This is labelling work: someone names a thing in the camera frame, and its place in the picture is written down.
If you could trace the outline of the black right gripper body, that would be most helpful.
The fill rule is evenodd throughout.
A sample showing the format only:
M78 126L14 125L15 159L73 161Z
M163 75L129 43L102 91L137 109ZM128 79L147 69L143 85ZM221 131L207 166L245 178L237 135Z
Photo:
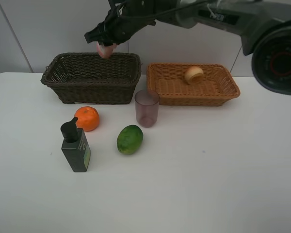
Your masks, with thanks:
M144 27L155 26L155 20L123 19L116 14L115 10L109 10L102 25L104 26L104 39L98 42L100 45L104 45L104 42L107 41L124 43Z

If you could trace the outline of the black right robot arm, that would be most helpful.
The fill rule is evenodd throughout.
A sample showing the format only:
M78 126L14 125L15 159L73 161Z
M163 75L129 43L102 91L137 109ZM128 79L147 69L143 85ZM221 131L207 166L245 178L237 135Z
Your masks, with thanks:
M111 0L105 19L85 34L108 47L157 21L190 29L201 23L240 36L264 88L291 96L291 0Z

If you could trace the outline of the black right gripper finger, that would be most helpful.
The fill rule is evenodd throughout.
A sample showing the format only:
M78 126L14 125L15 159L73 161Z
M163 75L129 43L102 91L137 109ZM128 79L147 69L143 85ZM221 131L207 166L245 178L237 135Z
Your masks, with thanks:
M104 39L103 37L104 37L103 25L97 25L94 29L84 34L84 38L87 44L90 44L92 42L99 42L99 41L101 42Z
M118 42L118 41L107 41L107 42L104 42L104 46L105 47L117 47L120 44L121 44L121 41L120 42Z

